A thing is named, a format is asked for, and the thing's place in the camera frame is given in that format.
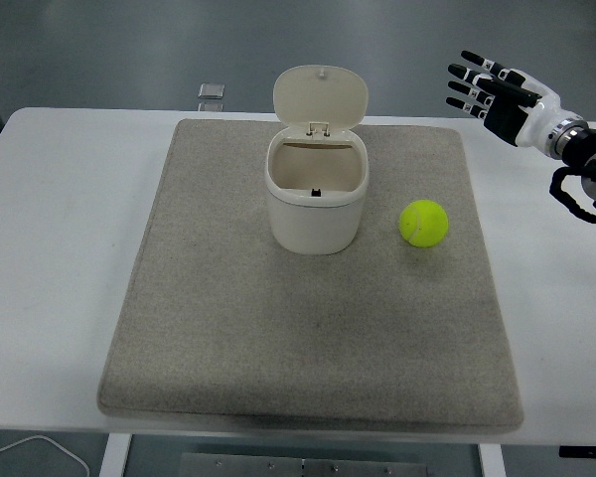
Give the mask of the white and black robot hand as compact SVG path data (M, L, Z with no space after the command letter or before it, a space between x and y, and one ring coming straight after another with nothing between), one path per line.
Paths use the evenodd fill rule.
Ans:
M483 121L484 127L515 147L534 147L553 157L568 129L585 127L578 114L561 107L559 95L527 73L464 51L464 65L451 64L448 86L458 97L446 103Z

